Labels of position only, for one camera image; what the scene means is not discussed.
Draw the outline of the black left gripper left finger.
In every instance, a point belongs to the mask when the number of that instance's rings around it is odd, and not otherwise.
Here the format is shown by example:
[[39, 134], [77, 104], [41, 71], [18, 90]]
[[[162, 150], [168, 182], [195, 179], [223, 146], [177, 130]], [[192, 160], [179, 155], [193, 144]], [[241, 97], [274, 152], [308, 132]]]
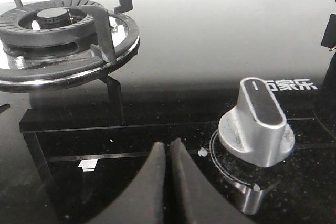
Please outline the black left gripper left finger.
[[164, 144], [156, 142], [134, 180], [89, 223], [163, 223]]

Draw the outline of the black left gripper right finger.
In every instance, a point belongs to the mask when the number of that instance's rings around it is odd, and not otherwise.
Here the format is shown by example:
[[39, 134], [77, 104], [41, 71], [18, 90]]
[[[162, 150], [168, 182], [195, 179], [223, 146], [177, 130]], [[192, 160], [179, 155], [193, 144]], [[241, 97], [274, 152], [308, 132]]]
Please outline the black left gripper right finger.
[[210, 184], [179, 138], [170, 146], [174, 190], [184, 223], [252, 223]]

